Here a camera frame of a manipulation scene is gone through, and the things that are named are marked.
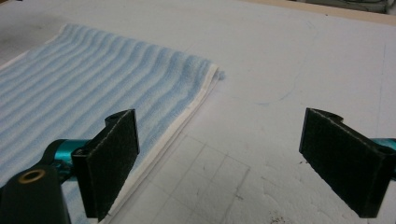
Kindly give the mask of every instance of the rubber pad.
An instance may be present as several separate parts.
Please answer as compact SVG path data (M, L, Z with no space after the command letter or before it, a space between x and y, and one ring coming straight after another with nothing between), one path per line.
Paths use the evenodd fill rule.
M396 153L350 129L342 120L307 108L300 152L360 217L376 217L396 165Z
M106 119L106 127L86 149L96 215L101 221L116 200L139 153L134 110Z

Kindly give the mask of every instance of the black gripper pad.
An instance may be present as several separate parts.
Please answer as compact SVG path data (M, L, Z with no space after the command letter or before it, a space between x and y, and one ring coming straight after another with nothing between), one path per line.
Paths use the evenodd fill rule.
M329 112L307 108L300 152L359 217L376 217L396 165L382 147Z

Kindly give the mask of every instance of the towel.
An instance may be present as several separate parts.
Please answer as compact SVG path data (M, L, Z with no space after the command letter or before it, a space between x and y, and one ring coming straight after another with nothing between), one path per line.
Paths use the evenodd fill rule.
M219 79L207 59L68 24L0 67L0 186L56 139L91 139L104 118L136 110L140 154L110 214L144 178ZM87 223L76 182L63 184L73 223Z

